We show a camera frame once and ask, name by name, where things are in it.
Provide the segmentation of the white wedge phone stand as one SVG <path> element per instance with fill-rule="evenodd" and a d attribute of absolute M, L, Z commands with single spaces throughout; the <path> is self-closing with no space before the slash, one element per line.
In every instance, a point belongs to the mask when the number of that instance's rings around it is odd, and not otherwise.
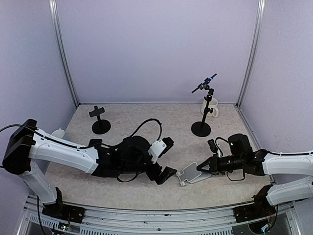
<path fill-rule="evenodd" d="M 181 187 L 186 186 L 186 183 L 194 184 L 212 176 L 210 173 L 198 171 L 197 166 L 198 164 L 196 162 L 192 162 L 176 173 Z"/>

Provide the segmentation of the black round-base phone stand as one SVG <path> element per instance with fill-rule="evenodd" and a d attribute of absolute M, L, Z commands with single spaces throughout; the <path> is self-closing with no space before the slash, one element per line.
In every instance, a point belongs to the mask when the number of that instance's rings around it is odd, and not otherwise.
<path fill-rule="evenodd" d="M 102 135 L 111 129 L 111 123 L 108 120 L 101 119 L 100 115 L 105 112 L 103 107 L 98 108 L 98 106 L 94 106 L 94 110 L 89 112 L 89 116 L 91 118 L 96 117 L 97 121 L 92 125 L 93 133 L 97 135 Z"/>

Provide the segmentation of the black phone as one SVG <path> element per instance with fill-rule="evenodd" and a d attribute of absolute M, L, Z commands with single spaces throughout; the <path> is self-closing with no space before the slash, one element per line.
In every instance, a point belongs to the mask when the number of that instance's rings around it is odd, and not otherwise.
<path fill-rule="evenodd" d="M 90 147 L 95 147 L 95 146 L 99 146 L 102 143 L 102 139 L 91 139 L 89 141 L 89 146 Z"/>

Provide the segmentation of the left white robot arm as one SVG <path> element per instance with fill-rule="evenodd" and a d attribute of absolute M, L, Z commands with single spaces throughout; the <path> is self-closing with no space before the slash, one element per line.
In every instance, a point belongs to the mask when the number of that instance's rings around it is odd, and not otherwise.
<path fill-rule="evenodd" d="M 174 141 L 170 137 L 149 143 L 145 138 L 131 134 L 117 145 L 106 145 L 101 139 L 92 139 L 89 145 L 81 145 L 46 133 L 37 127 L 34 119 L 14 127 L 16 131 L 9 139 L 2 167 L 21 177 L 44 208 L 59 218 L 68 214 L 68 206 L 63 203 L 61 191 L 45 179 L 36 160 L 66 165 L 101 178 L 119 179 L 122 174 L 138 176 L 145 173 L 158 185 L 177 172 L 157 163 L 173 147 Z"/>

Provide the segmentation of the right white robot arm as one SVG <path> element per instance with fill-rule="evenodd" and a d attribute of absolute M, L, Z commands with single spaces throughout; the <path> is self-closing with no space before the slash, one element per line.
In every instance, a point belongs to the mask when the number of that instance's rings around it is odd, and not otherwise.
<path fill-rule="evenodd" d="M 264 186 L 254 197 L 250 207 L 240 207 L 254 217 L 274 213 L 281 203 L 313 196 L 313 153 L 275 153 L 265 149 L 253 151 L 247 135 L 234 134 L 227 140 L 230 156 L 219 157 L 213 140 L 208 144 L 214 155 L 198 165 L 197 170 L 211 175 L 242 170 L 244 174 L 266 176 L 276 174 L 302 175 L 303 178 L 281 185 Z"/>

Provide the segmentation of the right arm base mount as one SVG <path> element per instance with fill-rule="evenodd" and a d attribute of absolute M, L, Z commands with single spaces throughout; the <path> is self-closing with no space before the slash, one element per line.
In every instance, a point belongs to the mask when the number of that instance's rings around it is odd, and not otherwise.
<path fill-rule="evenodd" d="M 233 209 L 237 223 L 259 219 L 276 213 L 276 207 L 263 204 L 249 204 Z"/>

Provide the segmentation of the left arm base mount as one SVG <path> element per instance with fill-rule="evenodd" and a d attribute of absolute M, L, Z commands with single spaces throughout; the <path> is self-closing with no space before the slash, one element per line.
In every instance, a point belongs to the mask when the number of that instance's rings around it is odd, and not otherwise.
<path fill-rule="evenodd" d="M 44 205 L 42 213 L 60 220 L 81 224 L 85 215 L 85 209 L 78 206 L 55 203 Z"/>

